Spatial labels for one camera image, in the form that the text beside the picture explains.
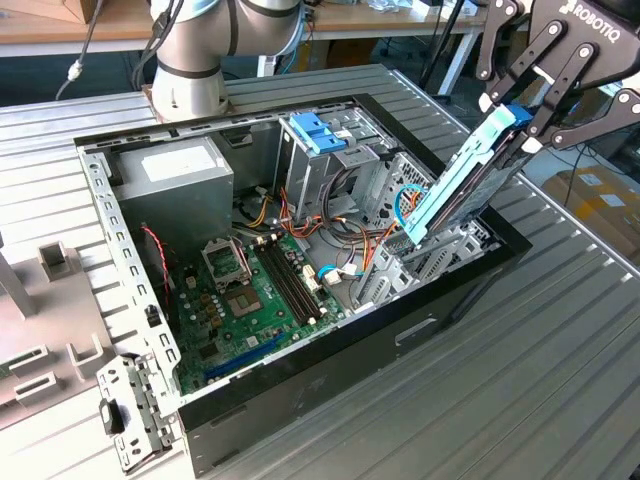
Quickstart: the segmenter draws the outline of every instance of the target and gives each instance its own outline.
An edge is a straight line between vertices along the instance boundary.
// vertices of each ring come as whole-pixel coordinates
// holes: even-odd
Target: metal workbench
[[[240,110],[370,93],[442,159],[466,136],[381,66],[241,80],[229,90]],[[154,122],[137,93],[0,110],[3,252],[15,262],[53,239],[78,248],[119,349],[139,339],[71,138]],[[516,271],[460,324],[211,478],[626,479],[640,463],[640,276],[522,177],[494,206],[533,244]],[[1,431],[0,471],[121,478],[98,401],[92,389]],[[174,449],[139,477],[190,475]]]

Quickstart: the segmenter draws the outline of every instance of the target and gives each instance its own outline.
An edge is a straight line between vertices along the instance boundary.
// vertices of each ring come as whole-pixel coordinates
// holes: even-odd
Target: blue cable
[[[320,270],[318,270],[318,278],[320,280],[322,280],[322,277],[326,274],[329,273],[329,271],[331,270],[335,270],[336,267],[335,265],[325,265],[324,267],[322,267]]]
[[[420,193],[423,193],[423,194],[427,193],[427,189],[424,188],[422,185],[418,185],[417,183],[407,183],[406,185],[403,185],[402,187],[400,187],[400,190],[398,190],[398,193],[396,194],[396,199],[393,202],[393,212],[396,215],[396,220],[403,227],[406,224],[405,224],[404,218],[402,218],[402,211],[400,210],[400,199],[402,198],[402,192],[409,189],[418,190]]]
[[[289,69],[291,68],[291,65],[293,65],[293,62],[296,61],[296,53],[298,53],[298,48],[297,47],[293,51],[293,55],[291,56],[291,60],[289,60],[289,64],[286,67],[284,67],[284,70],[282,71],[282,73],[280,75],[284,75],[285,73],[287,73],[289,71]]]

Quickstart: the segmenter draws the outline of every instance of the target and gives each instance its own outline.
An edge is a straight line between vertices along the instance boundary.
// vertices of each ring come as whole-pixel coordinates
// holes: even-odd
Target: motherboard
[[[171,323],[182,354],[177,372],[183,395],[345,316],[309,275],[311,266],[293,237],[216,248],[222,244],[226,240],[210,242],[204,255],[171,273],[176,300]],[[238,280],[220,282],[233,275]]]

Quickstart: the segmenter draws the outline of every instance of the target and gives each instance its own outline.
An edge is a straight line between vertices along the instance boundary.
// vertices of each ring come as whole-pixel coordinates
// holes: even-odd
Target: green motherboard
[[[285,235],[272,249],[277,251],[267,257],[260,247],[244,248],[251,278],[229,284],[223,291],[216,290],[202,256],[171,272],[176,301],[170,324],[182,354],[177,373],[183,394],[344,318],[328,291],[312,292],[304,283],[302,268],[307,262],[294,238]],[[286,265],[281,258],[287,259]],[[227,254],[209,260],[216,264],[216,276],[220,270],[227,274],[236,269]],[[301,285],[306,290],[299,293],[306,295],[308,305],[315,303],[310,308],[321,312],[318,318],[306,318],[295,298],[292,300],[291,291]]]

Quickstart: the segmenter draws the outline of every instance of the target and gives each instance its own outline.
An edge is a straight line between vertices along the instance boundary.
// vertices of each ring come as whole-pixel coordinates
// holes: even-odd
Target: metal bracket
[[[554,116],[557,115],[562,101],[596,56],[597,49],[590,43],[583,43],[575,49],[560,75],[544,96],[542,106],[529,124],[527,129],[529,136],[536,138],[545,132]]]
[[[476,77],[483,81],[492,80],[495,76],[494,50],[498,34],[513,25],[524,13],[524,7],[514,0],[496,0],[489,4],[487,23],[484,27]]]
[[[502,102],[504,96],[516,84],[518,79],[545,55],[565,34],[566,25],[554,20],[545,28],[524,52],[511,64],[507,74],[500,79],[491,89],[490,98],[494,104]]]
[[[575,128],[550,127],[543,142],[551,142],[557,149],[569,148],[621,128],[640,122],[640,95],[623,88],[613,99],[607,113],[597,120]]]
[[[160,416],[149,378],[151,361],[155,361],[152,355],[116,357],[97,375],[102,421],[105,431],[115,434],[113,443],[127,475],[170,450],[179,437],[173,428],[175,415]]]

